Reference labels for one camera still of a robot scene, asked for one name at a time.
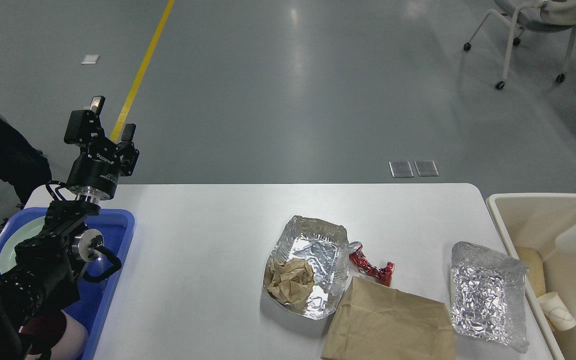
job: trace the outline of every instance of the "chair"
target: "chair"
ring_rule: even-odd
[[[566,72],[569,69],[570,55],[576,38],[576,0],[537,0],[525,2],[525,0],[494,0],[494,2],[505,12],[504,14],[495,9],[489,9],[484,14],[479,26],[463,44],[463,50],[469,51],[472,47],[471,41],[477,32],[482,28],[483,23],[489,15],[499,18],[509,28],[508,41],[505,47],[505,58],[503,59],[503,73],[501,81],[494,88],[501,90],[508,80],[508,68],[510,67],[510,55],[513,46],[521,43],[519,37],[525,30],[533,32],[555,33],[572,29],[566,49],[566,57],[562,71],[556,77],[556,82],[562,83],[566,80]],[[508,19],[508,14],[512,14],[512,19]]]

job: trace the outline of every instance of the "white table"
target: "white table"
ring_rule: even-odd
[[[49,202],[39,188],[27,206]],[[293,215],[343,225],[373,265],[394,262],[391,287],[446,304],[455,243],[505,252],[470,184],[119,185],[101,205],[130,210],[136,226],[96,360],[320,358],[332,316],[297,316],[262,291]],[[528,353],[455,335],[457,358],[551,359],[525,310]]]

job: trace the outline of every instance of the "brown paper bag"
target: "brown paper bag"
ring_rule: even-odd
[[[354,276],[321,354],[325,360],[455,360],[446,305]]]

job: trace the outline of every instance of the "aluminum foil tray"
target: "aluminum foil tray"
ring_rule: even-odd
[[[283,263],[293,258],[305,259],[314,272],[314,285],[306,306],[296,309],[289,303],[273,299],[286,310],[316,321],[334,313],[348,279],[350,260],[346,229],[322,219],[293,216],[265,266],[272,266],[273,260]]]
[[[454,330],[525,353],[524,276],[528,266],[465,241],[452,247],[450,261],[450,317]]]

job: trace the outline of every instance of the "yellow line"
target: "yellow line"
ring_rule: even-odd
[[[135,96],[137,96],[137,91],[139,91],[139,86],[142,84],[142,79],[144,79],[144,74],[146,73],[146,69],[148,69],[148,64],[150,64],[151,62],[151,57],[153,57],[155,48],[157,48],[157,43],[158,41],[160,41],[160,36],[162,35],[162,31],[164,30],[164,26],[166,25],[166,21],[168,20],[170,10],[172,9],[172,5],[174,3],[175,0],[168,0],[166,9],[162,14],[161,19],[159,19],[157,29],[155,30],[154,35],[152,35],[150,45],[148,46],[148,50],[146,50],[146,55],[144,55],[143,60],[141,60],[141,65],[139,66],[139,70],[137,71],[137,76],[134,77],[134,81],[132,82],[132,86],[130,87],[130,91],[128,92],[128,96],[126,96],[126,101],[123,103],[121,112],[119,112],[119,118],[117,118],[117,123],[115,123],[114,129],[112,129],[112,133],[110,134],[110,139],[114,142],[116,142],[117,139],[119,139],[119,134],[121,133],[121,130],[124,127],[124,123],[126,122],[126,118],[128,117],[128,112],[130,112],[130,107],[132,107],[133,101],[135,100]]]

